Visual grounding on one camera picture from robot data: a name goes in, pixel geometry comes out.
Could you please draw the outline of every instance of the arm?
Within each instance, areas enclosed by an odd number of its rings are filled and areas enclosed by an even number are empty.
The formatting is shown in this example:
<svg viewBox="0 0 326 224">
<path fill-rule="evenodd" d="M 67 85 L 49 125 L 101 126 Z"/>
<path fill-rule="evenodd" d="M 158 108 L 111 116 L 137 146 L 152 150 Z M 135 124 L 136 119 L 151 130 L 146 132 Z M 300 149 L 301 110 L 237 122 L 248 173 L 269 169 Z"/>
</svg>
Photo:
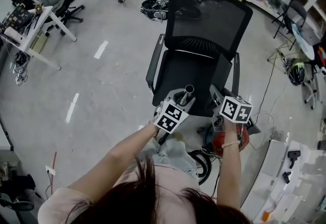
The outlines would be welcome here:
<svg viewBox="0 0 326 224">
<path fill-rule="evenodd" d="M 224 119 L 224 143 L 237 141 L 234 123 Z M 221 176 L 218 184 L 218 203 L 240 210 L 241 162 L 239 147 L 236 144 L 224 147 Z"/>
<path fill-rule="evenodd" d="M 88 173 L 68 186 L 98 201 L 117 182 L 146 143 L 157 133 L 157 126 L 148 124 L 115 145 Z"/>
</svg>

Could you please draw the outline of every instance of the chair armrest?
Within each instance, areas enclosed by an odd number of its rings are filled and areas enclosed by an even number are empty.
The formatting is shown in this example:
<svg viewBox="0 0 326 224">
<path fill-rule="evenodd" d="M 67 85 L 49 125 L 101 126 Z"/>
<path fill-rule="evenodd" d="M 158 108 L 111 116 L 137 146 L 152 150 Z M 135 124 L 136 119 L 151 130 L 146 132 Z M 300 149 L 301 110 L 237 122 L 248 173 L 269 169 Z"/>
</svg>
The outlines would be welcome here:
<svg viewBox="0 0 326 224">
<path fill-rule="evenodd" d="M 232 93 L 235 96 L 239 94 L 239 80 L 240 80 L 240 56 L 236 53 L 233 62 L 233 83 L 232 83 Z"/>
<path fill-rule="evenodd" d="M 147 75 L 146 75 L 146 82 L 153 94 L 154 94 L 154 86 L 153 86 L 154 77 L 155 77 L 159 57 L 161 55 L 161 51 L 162 51 L 162 47 L 163 47 L 163 43 L 164 43 L 164 37 L 165 37 L 165 34 L 160 34 L 158 37 L 158 40 L 157 40 L 157 43 L 156 43 L 156 46 L 154 48 L 154 52 L 152 55 L 151 63 L 149 64 L 149 68 L 148 68 Z"/>
</svg>

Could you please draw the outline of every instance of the light blue shorts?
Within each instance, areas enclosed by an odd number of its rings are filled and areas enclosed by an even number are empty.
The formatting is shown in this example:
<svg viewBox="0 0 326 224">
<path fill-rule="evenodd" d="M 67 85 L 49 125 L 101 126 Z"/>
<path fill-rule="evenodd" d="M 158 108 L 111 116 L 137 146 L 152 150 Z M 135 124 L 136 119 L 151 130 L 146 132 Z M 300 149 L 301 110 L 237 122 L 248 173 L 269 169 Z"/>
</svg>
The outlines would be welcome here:
<svg viewBox="0 0 326 224">
<path fill-rule="evenodd" d="M 171 138 L 160 146 L 152 138 L 140 152 L 138 158 L 145 160 L 146 156 L 151 158 L 155 165 L 169 165 L 169 167 L 187 173 L 198 182 L 196 161 L 187 153 L 183 141 Z"/>
</svg>

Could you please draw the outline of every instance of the desk leg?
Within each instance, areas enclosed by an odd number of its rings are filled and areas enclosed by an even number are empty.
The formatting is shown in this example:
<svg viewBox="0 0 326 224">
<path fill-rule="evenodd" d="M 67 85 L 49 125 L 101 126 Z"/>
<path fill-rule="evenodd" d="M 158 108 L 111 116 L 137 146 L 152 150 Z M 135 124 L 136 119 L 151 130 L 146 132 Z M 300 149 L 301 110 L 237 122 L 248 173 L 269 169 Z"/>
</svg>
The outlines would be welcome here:
<svg viewBox="0 0 326 224">
<path fill-rule="evenodd" d="M 76 41 L 77 38 L 67 29 L 66 26 L 58 19 L 58 17 L 51 11 L 50 14 L 51 19 L 72 39 L 72 41 Z"/>
<path fill-rule="evenodd" d="M 53 67 L 53 68 L 55 68 L 55 69 L 57 69 L 59 71 L 61 70 L 61 67 L 59 67 L 55 62 L 52 62 L 49 59 L 46 59 L 44 56 L 38 54 L 37 52 L 35 52 L 31 48 L 28 50 L 28 54 L 33 55 L 34 57 L 36 57 L 40 61 L 43 61 L 44 63 L 47 63 L 49 66 L 51 66 L 51 67 Z"/>
</svg>

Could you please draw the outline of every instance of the pink shirt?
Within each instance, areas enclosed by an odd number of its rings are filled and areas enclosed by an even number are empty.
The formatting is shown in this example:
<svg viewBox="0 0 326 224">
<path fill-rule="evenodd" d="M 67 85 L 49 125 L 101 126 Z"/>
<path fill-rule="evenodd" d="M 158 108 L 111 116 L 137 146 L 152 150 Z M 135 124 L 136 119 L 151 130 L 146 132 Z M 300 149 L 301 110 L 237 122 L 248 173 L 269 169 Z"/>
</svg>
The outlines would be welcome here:
<svg viewBox="0 0 326 224">
<path fill-rule="evenodd" d="M 117 184 L 136 180 L 137 171 L 137 168 L 128 169 Z M 188 174 L 171 168 L 166 164 L 155 165 L 155 176 L 160 194 L 157 223 L 196 224 L 195 213 L 191 204 L 185 199 L 180 199 L 176 194 L 181 194 L 184 188 L 199 190 L 197 181 Z M 80 202 L 88 205 L 94 204 L 83 193 L 69 188 L 57 189 L 53 196 L 41 206 L 38 213 L 39 224 L 65 223 L 72 208 Z"/>
</svg>

